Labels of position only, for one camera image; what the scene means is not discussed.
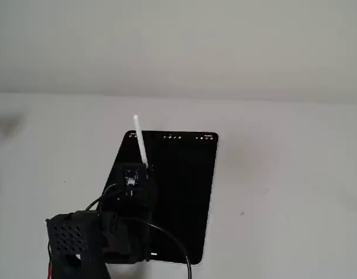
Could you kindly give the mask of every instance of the black object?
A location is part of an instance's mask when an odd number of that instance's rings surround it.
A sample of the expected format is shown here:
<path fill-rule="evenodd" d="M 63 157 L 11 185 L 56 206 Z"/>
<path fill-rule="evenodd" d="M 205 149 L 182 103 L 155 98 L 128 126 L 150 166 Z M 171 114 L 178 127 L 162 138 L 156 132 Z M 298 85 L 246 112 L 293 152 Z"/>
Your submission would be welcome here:
<path fill-rule="evenodd" d="M 142 163 L 119 164 L 116 168 L 117 183 L 104 190 L 85 211 L 47 220 L 53 279 L 109 279 L 104 257 L 120 264 L 150 260 L 150 227 L 121 218 L 133 217 L 150 224 L 156 204 L 153 171 Z M 117 200 L 115 209 L 102 209 L 102 203 L 112 198 Z M 99 210 L 89 211 L 97 202 Z"/>
<path fill-rule="evenodd" d="M 180 239 L 193 264 L 203 255 L 218 136 L 210 132 L 143 131 L 149 165 L 158 185 L 152 221 Z M 118 181 L 121 162 L 141 162 L 135 131 L 125 134 L 104 190 Z M 116 198 L 102 203 L 102 210 L 116 210 Z M 166 235 L 152 232 L 152 259 L 185 263 Z M 106 262 L 114 263 L 110 258 Z"/>

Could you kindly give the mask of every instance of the black tablet screen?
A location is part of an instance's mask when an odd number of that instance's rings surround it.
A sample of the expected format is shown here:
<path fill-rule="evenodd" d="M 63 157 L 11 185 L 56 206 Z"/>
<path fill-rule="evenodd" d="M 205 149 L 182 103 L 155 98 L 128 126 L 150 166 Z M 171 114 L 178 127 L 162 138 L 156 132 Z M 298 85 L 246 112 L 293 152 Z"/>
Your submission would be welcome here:
<path fill-rule="evenodd" d="M 192 264 L 203 255 L 218 136 L 210 132 L 143 131 L 149 164 L 158 184 L 153 222 L 186 247 Z M 123 138 L 116 163 L 141 163 L 134 131 Z M 106 186 L 113 183 L 113 171 Z M 184 263 L 176 244 L 160 231 L 152 234 L 152 258 Z"/>

